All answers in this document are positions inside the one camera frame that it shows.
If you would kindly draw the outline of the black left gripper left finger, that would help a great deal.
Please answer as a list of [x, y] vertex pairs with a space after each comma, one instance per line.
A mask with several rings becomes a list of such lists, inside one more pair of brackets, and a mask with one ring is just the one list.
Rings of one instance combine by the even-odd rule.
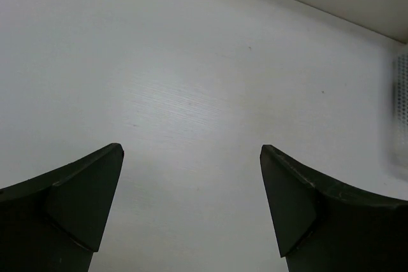
[[88, 271], [124, 160], [111, 143], [1, 189], [1, 271]]

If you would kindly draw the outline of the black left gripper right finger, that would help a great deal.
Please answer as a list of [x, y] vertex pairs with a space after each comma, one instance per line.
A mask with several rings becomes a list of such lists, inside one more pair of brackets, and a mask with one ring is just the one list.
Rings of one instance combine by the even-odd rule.
[[406, 271], [407, 202], [312, 169], [272, 145], [260, 165], [290, 271]]

